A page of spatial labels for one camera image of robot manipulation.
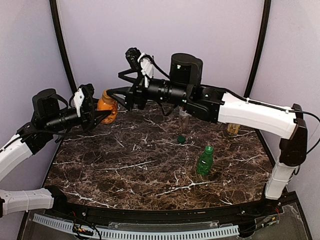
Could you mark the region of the orange juice bottle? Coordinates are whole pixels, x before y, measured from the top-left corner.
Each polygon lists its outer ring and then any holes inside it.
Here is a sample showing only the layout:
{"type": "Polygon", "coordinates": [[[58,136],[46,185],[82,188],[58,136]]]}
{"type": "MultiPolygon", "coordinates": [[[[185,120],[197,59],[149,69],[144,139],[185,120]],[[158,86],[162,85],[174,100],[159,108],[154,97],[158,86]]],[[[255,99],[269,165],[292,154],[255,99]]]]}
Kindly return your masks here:
{"type": "Polygon", "coordinates": [[[107,94],[107,91],[108,90],[106,89],[103,92],[97,103],[97,109],[99,111],[111,111],[111,114],[101,121],[103,124],[113,123],[118,115],[118,103],[107,94]]]}

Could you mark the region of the brown drink bottle white label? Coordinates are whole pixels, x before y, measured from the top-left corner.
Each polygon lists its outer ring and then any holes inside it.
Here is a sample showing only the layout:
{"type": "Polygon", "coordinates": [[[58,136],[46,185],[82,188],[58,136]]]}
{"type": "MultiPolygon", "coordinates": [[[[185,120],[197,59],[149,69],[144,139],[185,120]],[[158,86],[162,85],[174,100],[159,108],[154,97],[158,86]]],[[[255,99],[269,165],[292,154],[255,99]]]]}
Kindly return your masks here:
{"type": "Polygon", "coordinates": [[[190,115],[187,111],[182,107],[179,106],[179,126],[182,130],[185,130],[189,125],[190,115]]]}

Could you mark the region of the dark green bottle cap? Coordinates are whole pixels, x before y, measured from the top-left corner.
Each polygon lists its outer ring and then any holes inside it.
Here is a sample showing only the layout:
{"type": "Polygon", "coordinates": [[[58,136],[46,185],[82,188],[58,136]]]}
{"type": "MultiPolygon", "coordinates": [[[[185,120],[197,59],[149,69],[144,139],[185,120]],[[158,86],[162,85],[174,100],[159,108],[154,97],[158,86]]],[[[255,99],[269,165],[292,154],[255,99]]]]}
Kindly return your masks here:
{"type": "Polygon", "coordinates": [[[186,138],[185,138],[184,136],[180,135],[180,136],[178,136],[178,138],[177,138],[177,142],[178,142],[179,144],[184,144],[184,143],[186,142],[186,138]]]}

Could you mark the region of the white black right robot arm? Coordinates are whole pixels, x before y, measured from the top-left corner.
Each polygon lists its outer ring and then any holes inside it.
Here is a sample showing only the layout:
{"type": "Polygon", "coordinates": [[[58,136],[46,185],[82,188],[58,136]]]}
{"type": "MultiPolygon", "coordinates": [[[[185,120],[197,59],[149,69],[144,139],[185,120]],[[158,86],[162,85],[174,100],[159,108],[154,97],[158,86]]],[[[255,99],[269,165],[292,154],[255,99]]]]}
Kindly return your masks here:
{"type": "Polygon", "coordinates": [[[264,196],[277,200],[294,170],[306,159],[308,129],[298,104],[292,107],[271,105],[241,97],[231,90],[201,83],[203,61],[187,53],[171,56],[165,79],[153,76],[157,68],[147,54],[129,49],[125,55],[130,68],[118,74],[129,87],[109,89],[108,96],[127,110],[143,109],[147,101],[181,106],[193,117],[210,122],[237,124],[280,137],[280,156],[272,170],[264,196]]]}

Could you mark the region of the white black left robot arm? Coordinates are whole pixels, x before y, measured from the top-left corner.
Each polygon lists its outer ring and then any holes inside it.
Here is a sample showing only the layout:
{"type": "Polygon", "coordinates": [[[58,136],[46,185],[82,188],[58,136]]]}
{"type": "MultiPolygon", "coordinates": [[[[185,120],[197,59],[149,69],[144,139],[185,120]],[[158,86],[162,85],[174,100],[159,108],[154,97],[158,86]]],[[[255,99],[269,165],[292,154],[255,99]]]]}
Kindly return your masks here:
{"type": "MultiPolygon", "coordinates": [[[[108,117],[111,110],[97,110],[91,84],[81,85],[67,101],[53,88],[40,91],[32,98],[33,114],[30,122],[0,149],[0,178],[4,179],[24,160],[36,155],[54,136],[67,137],[68,131],[80,126],[81,134],[95,128],[108,117]]],[[[63,204],[67,197],[55,186],[36,190],[0,191],[0,215],[52,209],[63,204]]]]}

